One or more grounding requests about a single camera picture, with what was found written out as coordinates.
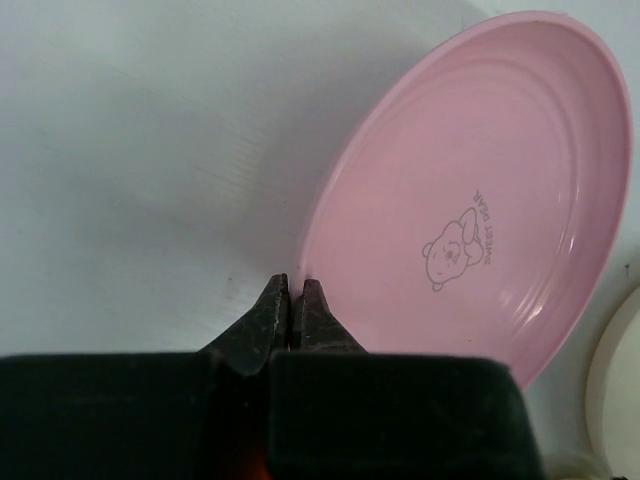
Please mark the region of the pink round plate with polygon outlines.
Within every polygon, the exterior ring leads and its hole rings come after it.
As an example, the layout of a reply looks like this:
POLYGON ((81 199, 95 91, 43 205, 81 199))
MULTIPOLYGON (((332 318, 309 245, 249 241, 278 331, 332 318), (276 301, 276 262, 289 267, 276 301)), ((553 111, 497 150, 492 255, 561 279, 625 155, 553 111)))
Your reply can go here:
POLYGON ((292 289, 372 352, 483 356, 522 387, 585 310, 631 173, 622 71, 568 15, 505 14, 407 72, 322 187, 292 289))

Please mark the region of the cream white round plate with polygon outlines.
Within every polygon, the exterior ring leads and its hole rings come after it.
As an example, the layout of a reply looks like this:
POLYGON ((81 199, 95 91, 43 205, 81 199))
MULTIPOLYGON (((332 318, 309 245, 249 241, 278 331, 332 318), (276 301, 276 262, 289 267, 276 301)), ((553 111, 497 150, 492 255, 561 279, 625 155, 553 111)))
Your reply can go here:
POLYGON ((585 418, 595 454, 612 477, 639 477, 639 292, 620 306, 594 352, 585 418))

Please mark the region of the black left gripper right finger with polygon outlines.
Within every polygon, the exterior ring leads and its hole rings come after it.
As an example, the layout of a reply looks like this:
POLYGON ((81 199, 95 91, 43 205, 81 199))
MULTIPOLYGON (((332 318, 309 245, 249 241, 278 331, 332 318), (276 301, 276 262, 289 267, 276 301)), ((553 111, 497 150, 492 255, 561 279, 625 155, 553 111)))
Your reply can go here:
POLYGON ((365 352, 332 314, 318 280, 307 279, 302 294, 294 303, 291 349, 315 353, 365 352))

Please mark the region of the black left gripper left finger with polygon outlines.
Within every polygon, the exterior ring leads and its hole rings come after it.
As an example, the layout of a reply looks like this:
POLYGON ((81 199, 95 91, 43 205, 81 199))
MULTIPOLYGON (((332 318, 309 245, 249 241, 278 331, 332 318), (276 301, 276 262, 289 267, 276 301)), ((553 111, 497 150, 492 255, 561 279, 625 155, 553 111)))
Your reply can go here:
POLYGON ((254 376, 273 350, 287 347, 289 316, 288 277, 284 273, 273 275, 255 304, 201 352, 211 354, 241 376, 254 376))

